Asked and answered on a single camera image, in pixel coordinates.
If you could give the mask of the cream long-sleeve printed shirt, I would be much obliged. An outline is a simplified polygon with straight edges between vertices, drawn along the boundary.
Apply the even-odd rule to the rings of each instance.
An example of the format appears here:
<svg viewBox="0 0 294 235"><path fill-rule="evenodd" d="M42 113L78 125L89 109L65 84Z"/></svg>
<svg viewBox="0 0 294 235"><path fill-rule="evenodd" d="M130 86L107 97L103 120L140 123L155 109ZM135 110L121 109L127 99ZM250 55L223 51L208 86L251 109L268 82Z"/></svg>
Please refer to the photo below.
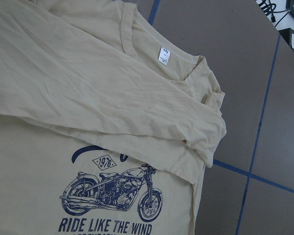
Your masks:
<svg viewBox="0 0 294 235"><path fill-rule="evenodd" d="M223 98L133 3L0 0L0 235L194 234Z"/></svg>

